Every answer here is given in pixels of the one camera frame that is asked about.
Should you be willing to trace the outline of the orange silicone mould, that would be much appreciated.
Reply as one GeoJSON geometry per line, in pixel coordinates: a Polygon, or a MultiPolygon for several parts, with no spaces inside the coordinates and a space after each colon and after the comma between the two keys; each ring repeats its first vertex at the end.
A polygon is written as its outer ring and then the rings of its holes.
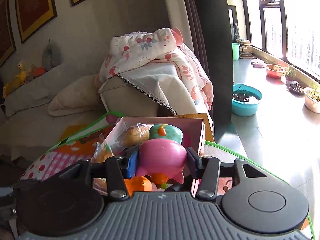
{"type": "Polygon", "coordinates": [[[152,191],[152,183],[144,176],[133,177],[131,179],[124,179],[127,191],[131,197],[136,191],[152,191]]]}

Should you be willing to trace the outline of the pink cardboard box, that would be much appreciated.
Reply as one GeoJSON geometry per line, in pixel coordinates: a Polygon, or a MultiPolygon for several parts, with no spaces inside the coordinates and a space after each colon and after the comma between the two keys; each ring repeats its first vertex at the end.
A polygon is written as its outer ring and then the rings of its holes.
{"type": "Polygon", "coordinates": [[[123,117],[97,146],[93,162],[121,156],[129,194],[163,191],[183,183],[188,174],[187,149],[203,152],[210,123],[205,114],[177,118],[123,117]]]}

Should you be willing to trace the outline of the pink and teal toy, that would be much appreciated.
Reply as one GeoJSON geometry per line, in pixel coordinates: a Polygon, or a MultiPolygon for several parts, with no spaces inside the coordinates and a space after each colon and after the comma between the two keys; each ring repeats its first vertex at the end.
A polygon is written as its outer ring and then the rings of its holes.
{"type": "Polygon", "coordinates": [[[169,180],[183,184],[187,152],[182,146],[183,132],[169,124],[153,125],[149,139],[139,147],[136,176],[149,176],[151,182],[162,186],[169,180]]]}

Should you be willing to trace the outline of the bread bun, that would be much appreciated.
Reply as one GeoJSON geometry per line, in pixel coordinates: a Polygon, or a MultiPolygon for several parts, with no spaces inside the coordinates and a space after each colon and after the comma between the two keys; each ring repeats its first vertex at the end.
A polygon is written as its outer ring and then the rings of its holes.
{"type": "Polygon", "coordinates": [[[115,156],[117,149],[117,142],[107,142],[104,134],[100,133],[95,144],[95,152],[91,158],[92,163],[103,163],[107,158],[115,156]]]}

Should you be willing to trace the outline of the colourful play mat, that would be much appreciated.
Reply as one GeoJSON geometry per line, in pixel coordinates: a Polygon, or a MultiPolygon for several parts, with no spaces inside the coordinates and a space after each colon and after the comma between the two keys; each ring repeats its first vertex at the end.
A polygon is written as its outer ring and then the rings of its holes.
{"type": "Polygon", "coordinates": [[[18,206],[21,239],[305,239],[306,197],[232,150],[204,141],[199,156],[220,159],[215,200],[199,200],[189,169],[183,184],[136,191],[127,200],[107,194],[105,162],[92,163],[100,133],[121,120],[107,113],[39,157],[23,179],[40,184],[18,206]]]}

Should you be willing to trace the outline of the teal plastic basin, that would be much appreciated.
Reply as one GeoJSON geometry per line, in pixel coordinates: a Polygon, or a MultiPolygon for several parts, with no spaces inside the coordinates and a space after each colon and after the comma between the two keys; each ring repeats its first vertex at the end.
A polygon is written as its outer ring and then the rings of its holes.
{"type": "Polygon", "coordinates": [[[242,117],[254,115],[263,98],[258,89],[240,83],[233,85],[232,96],[232,113],[242,117]]]}

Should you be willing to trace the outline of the folded beige blanket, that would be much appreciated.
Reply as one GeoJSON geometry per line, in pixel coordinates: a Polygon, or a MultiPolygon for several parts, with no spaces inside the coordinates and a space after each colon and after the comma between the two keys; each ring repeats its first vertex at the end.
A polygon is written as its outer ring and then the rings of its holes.
{"type": "Polygon", "coordinates": [[[88,75],[68,85],[50,102],[48,113],[58,117],[104,109],[94,81],[95,75],[88,75]]]}

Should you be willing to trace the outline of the red bowl on sill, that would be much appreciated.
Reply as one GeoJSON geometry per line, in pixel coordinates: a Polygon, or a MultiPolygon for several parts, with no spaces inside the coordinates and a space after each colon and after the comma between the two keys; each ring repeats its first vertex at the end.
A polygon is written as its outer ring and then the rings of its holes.
{"type": "Polygon", "coordinates": [[[268,77],[279,79],[285,73],[285,68],[278,64],[266,64],[266,74],[268,77]]]}

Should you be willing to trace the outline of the floral baby blanket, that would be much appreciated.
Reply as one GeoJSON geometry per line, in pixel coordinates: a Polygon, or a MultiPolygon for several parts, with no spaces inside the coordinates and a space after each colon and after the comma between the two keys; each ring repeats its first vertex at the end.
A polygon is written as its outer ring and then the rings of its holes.
{"type": "Polygon", "coordinates": [[[203,102],[210,110],[214,98],[213,85],[195,54],[184,44],[177,28],[162,28],[153,33],[136,31],[112,37],[95,84],[102,85],[110,78],[131,70],[147,71],[153,64],[158,67],[165,63],[171,63],[178,69],[193,103],[203,102]]]}

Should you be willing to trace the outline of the green cup on sill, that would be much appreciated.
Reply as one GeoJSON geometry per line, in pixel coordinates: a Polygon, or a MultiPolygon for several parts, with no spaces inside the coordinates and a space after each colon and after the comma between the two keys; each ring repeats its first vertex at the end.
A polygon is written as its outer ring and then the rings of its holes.
{"type": "Polygon", "coordinates": [[[239,59],[239,53],[240,53],[240,44],[238,43],[232,43],[232,57],[233,61],[236,61],[239,59]]]}

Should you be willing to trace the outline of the white planter with sprouts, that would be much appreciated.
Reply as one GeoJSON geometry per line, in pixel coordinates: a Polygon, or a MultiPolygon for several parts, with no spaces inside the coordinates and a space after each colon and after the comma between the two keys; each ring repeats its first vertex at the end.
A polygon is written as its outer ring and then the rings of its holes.
{"type": "Polygon", "coordinates": [[[305,106],[313,113],[320,113],[319,92],[313,88],[304,88],[305,106]]]}

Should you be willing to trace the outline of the grey neck pillow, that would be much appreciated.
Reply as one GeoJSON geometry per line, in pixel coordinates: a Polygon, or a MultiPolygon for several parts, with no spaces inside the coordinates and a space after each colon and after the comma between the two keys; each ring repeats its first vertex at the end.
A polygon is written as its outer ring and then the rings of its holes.
{"type": "Polygon", "coordinates": [[[42,53],[42,66],[48,72],[62,63],[61,50],[55,41],[48,40],[42,53]]]}

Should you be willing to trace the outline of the yellow plush toy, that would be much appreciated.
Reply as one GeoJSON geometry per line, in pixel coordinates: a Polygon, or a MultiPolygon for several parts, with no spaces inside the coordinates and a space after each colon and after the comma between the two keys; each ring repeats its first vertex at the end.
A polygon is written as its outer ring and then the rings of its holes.
{"type": "Polygon", "coordinates": [[[18,63],[17,68],[19,69],[19,73],[15,76],[11,83],[6,83],[3,87],[3,98],[6,98],[9,94],[27,82],[27,72],[25,70],[23,61],[18,63]]]}

